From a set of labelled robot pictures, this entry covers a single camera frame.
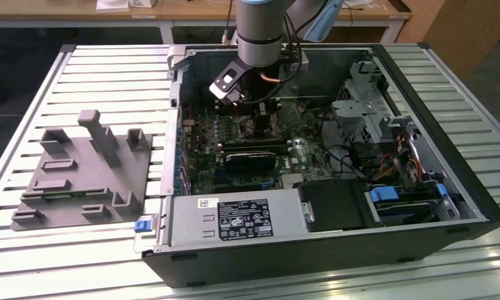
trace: aluminum extrusion table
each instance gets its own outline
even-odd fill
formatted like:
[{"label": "aluminum extrusion table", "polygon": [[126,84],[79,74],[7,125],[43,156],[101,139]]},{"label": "aluminum extrusion table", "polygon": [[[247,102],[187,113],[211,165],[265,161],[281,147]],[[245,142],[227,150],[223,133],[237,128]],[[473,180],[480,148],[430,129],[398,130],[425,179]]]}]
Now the aluminum extrusion table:
[{"label": "aluminum extrusion table", "polygon": [[[170,289],[141,261],[133,223],[9,230],[29,183],[43,128],[87,136],[77,112],[97,109],[114,134],[154,135],[145,214],[158,211],[166,107],[167,45],[62,48],[0,159],[0,299],[477,299],[500,297],[500,229],[422,261],[189,289]],[[429,49],[385,47],[462,156],[500,204],[500,124]],[[390,91],[397,108],[404,105]]]}]

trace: warning label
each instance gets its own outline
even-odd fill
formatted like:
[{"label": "warning label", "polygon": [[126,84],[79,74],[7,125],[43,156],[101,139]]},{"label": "warning label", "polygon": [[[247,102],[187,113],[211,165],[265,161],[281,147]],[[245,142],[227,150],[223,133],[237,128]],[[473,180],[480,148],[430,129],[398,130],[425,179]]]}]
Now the warning label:
[{"label": "warning label", "polygon": [[266,199],[218,202],[217,209],[222,241],[273,236]]}]

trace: barcode sticker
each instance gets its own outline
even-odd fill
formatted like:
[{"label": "barcode sticker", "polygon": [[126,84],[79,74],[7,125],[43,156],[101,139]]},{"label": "barcode sticker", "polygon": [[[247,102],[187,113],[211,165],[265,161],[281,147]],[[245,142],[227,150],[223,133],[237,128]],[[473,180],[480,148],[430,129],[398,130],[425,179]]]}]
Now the barcode sticker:
[{"label": "barcode sticker", "polygon": [[218,198],[198,199],[198,208],[214,208],[218,204]]}]

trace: blue tab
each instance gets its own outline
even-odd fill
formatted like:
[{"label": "blue tab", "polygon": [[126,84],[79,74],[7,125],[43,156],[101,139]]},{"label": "blue tab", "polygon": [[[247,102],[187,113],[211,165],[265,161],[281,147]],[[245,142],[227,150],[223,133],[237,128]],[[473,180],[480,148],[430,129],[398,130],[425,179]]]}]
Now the blue tab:
[{"label": "blue tab", "polygon": [[392,186],[378,186],[369,192],[371,202],[397,200],[398,194]]},{"label": "blue tab", "polygon": [[448,194],[446,188],[444,187],[441,183],[436,184],[436,190],[438,191],[441,198]]},{"label": "blue tab", "polygon": [[369,194],[369,198],[371,199],[371,202],[377,202],[380,200],[380,197],[377,196],[377,193],[374,190],[367,192],[367,194]]},{"label": "blue tab", "polygon": [[134,232],[146,233],[151,231],[151,220],[138,220],[134,222]]}]

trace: white table leg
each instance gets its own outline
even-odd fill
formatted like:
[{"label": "white table leg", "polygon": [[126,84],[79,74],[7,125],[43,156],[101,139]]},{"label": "white table leg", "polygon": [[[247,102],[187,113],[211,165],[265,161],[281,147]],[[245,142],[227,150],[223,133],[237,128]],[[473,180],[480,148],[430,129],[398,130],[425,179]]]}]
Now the white table leg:
[{"label": "white table leg", "polygon": [[171,21],[158,21],[157,22],[158,31],[161,32],[161,39],[163,44],[173,44],[174,37],[171,36]]},{"label": "white table leg", "polygon": [[380,43],[392,44],[398,37],[401,26],[404,25],[404,20],[396,20],[390,22],[390,25],[386,27],[385,32],[382,33]]}]

